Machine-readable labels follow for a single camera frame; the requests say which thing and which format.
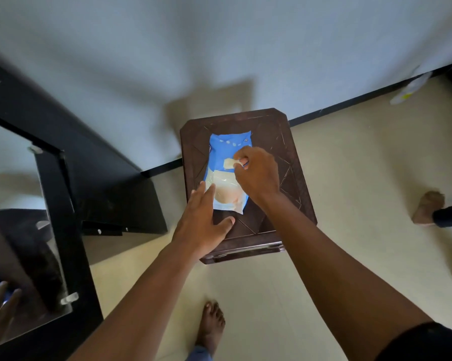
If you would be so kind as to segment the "cabinet mirror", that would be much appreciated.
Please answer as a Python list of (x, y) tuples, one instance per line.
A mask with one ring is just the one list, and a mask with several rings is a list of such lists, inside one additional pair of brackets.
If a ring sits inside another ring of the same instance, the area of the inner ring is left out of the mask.
[(0, 344), (73, 312), (60, 304), (70, 292), (30, 145), (0, 126)]

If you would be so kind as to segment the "person's left hand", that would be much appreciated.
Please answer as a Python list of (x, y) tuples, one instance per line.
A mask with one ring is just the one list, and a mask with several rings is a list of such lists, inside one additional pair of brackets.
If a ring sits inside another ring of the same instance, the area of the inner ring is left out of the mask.
[(208, 190), (201, 182), (186, 205), (172, 237), (172, 243), (189, 259), (200, 260), (225, 239), (215, 237), (213, 226), (213, 199), (215, 185)]

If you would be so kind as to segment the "person's bare foot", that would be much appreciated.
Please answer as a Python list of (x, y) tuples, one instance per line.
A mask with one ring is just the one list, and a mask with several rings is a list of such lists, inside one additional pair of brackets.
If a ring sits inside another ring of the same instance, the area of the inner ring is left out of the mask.
[(225, 328), (225, 318), (217, 301), (207, 302), (201, 316), (195, 346), (204, 348), (211, 357), (217, 351)]

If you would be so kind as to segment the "blue plastic packet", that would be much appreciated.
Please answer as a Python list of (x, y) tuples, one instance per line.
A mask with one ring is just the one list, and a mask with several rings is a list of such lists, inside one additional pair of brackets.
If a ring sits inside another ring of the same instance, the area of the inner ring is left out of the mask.
[(204, 181), (206, 190), (212, 184), (215, 185), (214, 210), (243, 214), (248, 195), (236, 181), (234, 170), (223, 169), (223, 161), (226, 158), (233, 158), (234, 154), (245, 146), (252, 146), (251, 131), (239, 134), (212, 134), (210, 137), (210, 152)]

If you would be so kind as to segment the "black cabinet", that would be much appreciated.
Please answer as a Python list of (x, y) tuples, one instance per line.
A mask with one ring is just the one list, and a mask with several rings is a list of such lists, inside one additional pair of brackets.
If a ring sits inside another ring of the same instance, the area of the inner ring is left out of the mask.
[(73, 312), (0, 344), (0, 361), (66, 361), (104, 321), (91, 273), (88, 240), (102, 254), (125, 249), (104, 237), (167, 230), (151, 179), (65, 108), (0, 66), (0, 126), (42, 148), (36, 156), (41, 186)]

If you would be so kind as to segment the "person's left forearm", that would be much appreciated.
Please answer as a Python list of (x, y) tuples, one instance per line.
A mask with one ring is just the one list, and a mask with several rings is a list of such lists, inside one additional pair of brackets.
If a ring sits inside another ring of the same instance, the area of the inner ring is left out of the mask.
[(153, 361), (201, 244), (172, 241), (68, 361)]

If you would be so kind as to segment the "black sleeve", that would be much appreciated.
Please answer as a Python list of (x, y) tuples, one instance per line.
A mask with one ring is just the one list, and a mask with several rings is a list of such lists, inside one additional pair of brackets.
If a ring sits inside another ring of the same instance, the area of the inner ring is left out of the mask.
[(393, 339), (375, 361), (452, 361), (452, 329), (437, 322), (415, 326)]

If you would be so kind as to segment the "black skirting board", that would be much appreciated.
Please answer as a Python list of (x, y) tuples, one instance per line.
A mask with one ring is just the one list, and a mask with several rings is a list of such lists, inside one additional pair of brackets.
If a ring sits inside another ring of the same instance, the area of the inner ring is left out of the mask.
[[(431, 78), (445, 74), (447, 79), (452, 83), (452, 64), (441, 67), (441, 68), (437, 68), (437, 69), (433, 70), (431, 73), (432, 73)], [(322, 116), (329, 115), (329, 114), (338, 112), (340, 110), (343, 110), (345, 108), (349, 108), (349, 107), (355, 106), (357, 104), (367, 102), (367, 101), (377, 98), (379, 96), (389, 94), (393, 91), (406, 87), (409, 83), (413, 82), (415, 79), (419, 79), (419, 76), (411, 77), (409, 79), (397, 82), (395, 84), (388, 85), (388, 86), (380, 88), (378, 90), (368, 92), (364, 95), (357, 96), (357, 97), (349, 99), (347, 101), (334, 104), (330, 107), (316, 110), (316, 111), (306, 114), (306, 115), (301, 115), (297, 118), (289, 120), (289, 125), (290, 125), (290, 127), (295, 127), (300, 124), (307, 123), (309, 121), (318, 119)], [(179, 168), (182, 165), (183, 165), (183, 160), (182, 160), (182, 158), (179, 158), (179, 159), (176, 159), (169, 163), (165, 163), (160, 166), (157, 166), (155, 168), (142, 171), (141, 175), (144, 176), (145, 178), (152, 178), (156, 175)]]

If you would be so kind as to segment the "brown plastic stool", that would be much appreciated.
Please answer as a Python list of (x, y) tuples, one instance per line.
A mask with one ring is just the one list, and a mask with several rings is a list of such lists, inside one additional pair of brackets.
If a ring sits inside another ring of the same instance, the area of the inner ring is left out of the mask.
[[(187, 121), (180, 129), (187, 200), (191, 191), (206, 180), (213, 134), (251, 132), (252, 145), (274, 156), (278, 166), (280, 191), (314, 224), (317, 218), (302, 172), (298, 153), (285, 114), (263, 109)], [(235, 224), (225, 239), (200, 261), (209, 265), (284, 250), (281, 239), (265, 213), (248, 199), (243, 213), (214, 210), (213, 222), (232, 216)]]

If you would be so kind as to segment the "person's right forearm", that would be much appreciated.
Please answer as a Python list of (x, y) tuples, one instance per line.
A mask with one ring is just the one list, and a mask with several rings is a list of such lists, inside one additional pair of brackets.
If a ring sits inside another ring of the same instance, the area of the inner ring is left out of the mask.
[(249, 196), (280, 235), (320, 316), (349, 361), (373, 361), (397, 336), (433, 321), (339, 247), (278, 189)]

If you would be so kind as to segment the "person's right hand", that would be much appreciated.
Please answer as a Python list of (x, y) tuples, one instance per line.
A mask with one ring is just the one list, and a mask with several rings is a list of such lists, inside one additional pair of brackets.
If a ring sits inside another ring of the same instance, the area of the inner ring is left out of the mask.
[(245, 146), (233, 158), (248, 162), (247, 182), (238, 182), (242, 190), (264, 212), (280, 194), (278, 166), (273, 155), (260, 147)]

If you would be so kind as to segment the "blue jeans leg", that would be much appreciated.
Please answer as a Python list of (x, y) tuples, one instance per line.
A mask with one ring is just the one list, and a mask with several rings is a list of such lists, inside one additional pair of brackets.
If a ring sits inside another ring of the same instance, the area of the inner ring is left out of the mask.
[(185, 361), (213, 361), (213, 358), (204, 346), (194, 346)]

